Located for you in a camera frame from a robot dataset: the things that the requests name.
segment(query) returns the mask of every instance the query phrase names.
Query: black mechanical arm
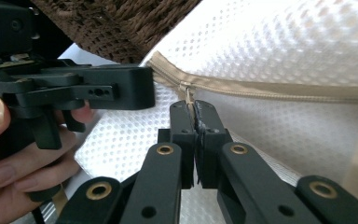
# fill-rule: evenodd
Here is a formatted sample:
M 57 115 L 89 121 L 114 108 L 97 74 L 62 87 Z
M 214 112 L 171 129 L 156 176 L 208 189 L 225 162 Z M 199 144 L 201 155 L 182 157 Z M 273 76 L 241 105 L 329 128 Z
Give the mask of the black mechanical arm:
M 311 175 L 289 186 L 251 146 L 232 141 L 213 105 L 192 106 L 171 106 L 171 128 L 158 131 L 137 174 L 86 182 L 57 223 L 179 223 L 194 159 L 202 187 L 217 189 L 226 223 L 358 223 L 358 200 L 340 185 Z
M 136 64 L 93 67 L 71 60 L 47 60 L 33 52 L 35 10 L 0 1 L 0 98 L 10 110 L 10 126 L 0 136 L 3 157 L 36 142 L 41 149 L 62 146 L 53 116 L 61 110 L 68 130 L 84 132 L 71 110 L 138 110 L 155 104 L 150 68 Z M 30 193 L 43 202 L 61 186 Z

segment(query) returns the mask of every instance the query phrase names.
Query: zipper pull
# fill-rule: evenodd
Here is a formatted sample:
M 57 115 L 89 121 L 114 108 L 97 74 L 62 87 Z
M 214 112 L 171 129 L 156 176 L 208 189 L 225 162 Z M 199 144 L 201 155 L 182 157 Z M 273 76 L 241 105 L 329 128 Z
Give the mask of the zipper pull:
M 191 83 L 181 81 L 179 84 L 179 91 L 182 91 L 185 93 L 185 101 L 187 104 L 187 109 L 190 115 L 191 123 L 193 127 L 195 127 L 196 123 L 196 112 L 194 110 L 194 89 L 190 88 Z

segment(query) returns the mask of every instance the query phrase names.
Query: brown wicker texture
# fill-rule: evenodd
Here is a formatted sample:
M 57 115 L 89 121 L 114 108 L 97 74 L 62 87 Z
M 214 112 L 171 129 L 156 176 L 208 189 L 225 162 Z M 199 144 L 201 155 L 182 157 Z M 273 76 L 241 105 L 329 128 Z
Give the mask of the brown wicker texture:
M 32 0 L 84 50 L 138 63 L 200 0 Z

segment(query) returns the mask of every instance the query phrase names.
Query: beige zipper tape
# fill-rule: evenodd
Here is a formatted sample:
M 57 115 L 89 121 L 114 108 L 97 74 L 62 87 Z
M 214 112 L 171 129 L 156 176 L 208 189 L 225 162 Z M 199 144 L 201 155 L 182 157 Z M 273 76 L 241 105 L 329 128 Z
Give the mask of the beige zipper tape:
M 252 98 L 358 104 L 358 87 L 262 83 L 202 77 L 182 71 L 158 51 L 146 64 L 152 67 L 156 82 L 175 88 L 186 84 L 189 88 Z

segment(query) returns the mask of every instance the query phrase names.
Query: zipper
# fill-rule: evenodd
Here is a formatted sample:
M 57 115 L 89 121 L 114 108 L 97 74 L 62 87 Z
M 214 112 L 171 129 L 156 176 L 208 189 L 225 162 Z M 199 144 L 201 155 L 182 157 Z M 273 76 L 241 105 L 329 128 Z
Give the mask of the zipper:
M 225 95 L 241 96 L 266 100 L 282 100 L 282 101 L 297 101 L 297 102 L 315 102 L 315 103 L 340 103 L 340 104 L 358 104 L 358 87 L 319 87 L 319 86 L 306 86 L 299 84 L 277 84 L 277 83 L 250 83 L 250 88 L 246 85 L 238 83 L 246 83 L 240 81 L 230 81 L 218 79 L 214 77 L 200 77 L 183 72 L 167 59 L 165 59 L 159 52 L 155 52 L 153 57 L 146 63 L 153 70 L 156 82 L 175 87 L 179 91 L 187 94 L 186 91 L 191 92 L 191 95 L 196 89 L 222 93 Z M 237 88 L 230 87 L 220 88 L 219 86 L 236 86 Z M 280 87 L 288 88 L 289 92 L 297 93 L 301 90 L 299 86 L 305 86 L 311 93 L 320 94 L 320 91 L 328 92 L 330 89 L 332 95 L 328 93 L 325 95 L 297 95 L 287 94 L 285 92 L 276 93 L 270 90 L 279 90 Z

